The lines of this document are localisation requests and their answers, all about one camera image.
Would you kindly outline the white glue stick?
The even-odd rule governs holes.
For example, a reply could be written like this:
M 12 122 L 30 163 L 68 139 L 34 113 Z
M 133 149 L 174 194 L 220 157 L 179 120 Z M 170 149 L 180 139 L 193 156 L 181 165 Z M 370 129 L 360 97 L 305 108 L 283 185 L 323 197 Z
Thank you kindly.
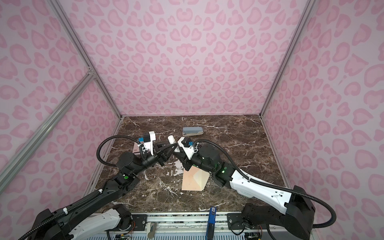
M 175 140 L 173 135 L 168 136 L 168 141 L 169 143 L 172 144 L 177 144 L 177 141 Z

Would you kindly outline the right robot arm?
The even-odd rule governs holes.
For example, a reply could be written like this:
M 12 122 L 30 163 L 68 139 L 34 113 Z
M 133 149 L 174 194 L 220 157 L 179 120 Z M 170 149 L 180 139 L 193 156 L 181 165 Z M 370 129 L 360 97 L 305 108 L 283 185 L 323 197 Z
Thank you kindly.
M 268 230 L 271 225 L 275 225 L 285 228 L 301 240 L 310 239 L 315 207 L 302 197 L 303 189 L 296 187 L 294 193 L 291 193 L 289 190 L 280 190 L 275 185 L 268 187 L 266 182 L 253 178 L 242 170 L 238 171 L 224 162 L 219 150 L 212 145 L 203 145 L 197 151 L 191 147 L 180 146 L 174 155 L 186 171 L 196 167 L 209 173 L 219 187 L 233 189 L 239 195 L 267 203 L 266 206 L 246 204 L 239 220 L 229 225 L 230 229 L 253 229 L 264 226 Z

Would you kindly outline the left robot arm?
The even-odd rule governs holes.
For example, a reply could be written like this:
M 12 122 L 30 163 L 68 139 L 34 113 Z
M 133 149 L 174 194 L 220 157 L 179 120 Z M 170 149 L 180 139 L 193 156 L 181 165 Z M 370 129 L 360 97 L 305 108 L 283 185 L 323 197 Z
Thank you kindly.
M 155 164 L 166 162 L 176 147 L 176 144 L 162 146 L 153 155 L 143 154 L 141 157 L 132 152 L 124 152 L 116 163 L 119 172 L 106 181 L 101 189 L 54 212 L 42 211 L 32 229 L 22 235 L 21 239 L 84 240 L 115 228 L 130 228 L 131 213 L 122 205 L 98 217 L 92 217 L 92 214 L 133 190 L 140 181 L 138 174 Z

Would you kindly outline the pink calculator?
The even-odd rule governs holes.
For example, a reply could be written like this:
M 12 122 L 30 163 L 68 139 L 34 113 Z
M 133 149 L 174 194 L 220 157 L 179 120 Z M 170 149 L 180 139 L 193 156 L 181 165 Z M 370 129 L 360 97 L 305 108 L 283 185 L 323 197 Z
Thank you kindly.
M 133 146 L 133 149 L 132 149 L 132 153 L 139 156 L 140 155 L 140 147 L 138 146 L 137 143 L 134 143 L 134 146 Z

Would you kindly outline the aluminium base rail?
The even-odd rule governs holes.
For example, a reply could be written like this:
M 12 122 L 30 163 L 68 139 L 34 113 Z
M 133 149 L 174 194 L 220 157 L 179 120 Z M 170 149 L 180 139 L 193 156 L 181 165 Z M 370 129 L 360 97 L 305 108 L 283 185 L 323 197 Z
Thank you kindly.
M 118 213 L 108 210 L 93 214 L 84 223 L 70 231 L 71 240 L 149 240 L 147 227 L 156 222 L 152 240 L 205 240 L 209 212 L 133 213 L 131 226 L 119 230 Z M 271 225 L 244 229 L 240 225 L 240 212 L 217 212 L 215 240 L 294 240 L 295 236 L 283 227 Z

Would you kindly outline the blue tool on rail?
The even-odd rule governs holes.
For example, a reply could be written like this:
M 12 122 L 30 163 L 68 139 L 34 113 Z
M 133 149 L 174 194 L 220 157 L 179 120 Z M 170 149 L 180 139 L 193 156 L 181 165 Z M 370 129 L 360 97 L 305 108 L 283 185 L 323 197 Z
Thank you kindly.
M 208 225 L 206 230 L 206 240 L 213 240 L 215 234 L 215 223 L 216 223 L 216 207 L 210 207 Z

